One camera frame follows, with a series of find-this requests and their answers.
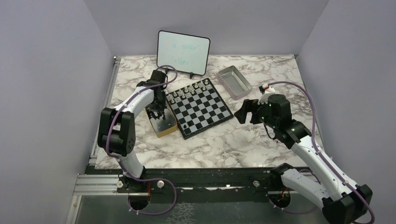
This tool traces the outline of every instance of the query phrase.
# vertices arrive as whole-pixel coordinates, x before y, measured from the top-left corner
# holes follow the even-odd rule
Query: whiteboard
[[[157,66],[171,65],[178,71],[203,76],[209,46],[209,38],[161,30],[158,32]]]

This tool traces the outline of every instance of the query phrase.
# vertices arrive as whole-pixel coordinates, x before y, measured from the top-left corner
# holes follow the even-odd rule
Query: marble table
[[[216,72],[234,65],[253,86],[252,92],[237,101],[231,99],[215,77]],[[140,81],[150,78],[156,68],[155,56],[129,56],[121,60],[111,100],[114,107],[130,96]],[[172,79],[174,72],[169,72]],[[244,99],[256,99],[261,96],[258,86],[273,81],[292,81],[303,85],[297,63],[293,55],[289,56],[209,56],[206,74],[192,79],[186,73],[179,74],[175,82],[169,84],[171,92],[192,84],[202,78],[210,78],[215,88],[234,113],[240,109]],[[312,115],[305,95],[290,85],[279,84],[275,89],[284,94],[291,102],[293,118],[303,122],[311,129]],[[295,167],[306,164],[288,150],[282,143],[271,140],[263,125],[239,124],[236,118],[214,126],[192,138],[184,140],[180,131],[157,138],[145,113],[135,120],[135,152],[146,168],[240,168],[275,167],[287,162]],[[319,134],[317,142],[321,144]],[[96,169],[120,168],[114,158],[106,155],[100,148]]]

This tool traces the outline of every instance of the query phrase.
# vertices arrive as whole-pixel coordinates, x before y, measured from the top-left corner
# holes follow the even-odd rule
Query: gray wall
[[[298,54],[327,0],[85,0],[113,54],[153,55],[161,29],[211,54]]]
[[[371,187],[379,224],[396,219],[395,58],[395,0],[330,0],[297,58],[325,149]]]
[[[0,223],[64,223],[112,54],[82,0],[2,0],[0,21]]]

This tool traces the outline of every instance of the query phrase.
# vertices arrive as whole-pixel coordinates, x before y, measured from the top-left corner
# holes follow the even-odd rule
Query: chessboard
[[[166,94],[166,101],[184,139],[233,118],[208,78]]]

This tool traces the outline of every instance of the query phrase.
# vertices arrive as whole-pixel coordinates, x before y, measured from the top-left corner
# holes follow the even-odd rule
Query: empty tray
[[[245,97],[252,91],[252,85],[235,66],[230,66],[219,71],[216,77],[233,100]]]

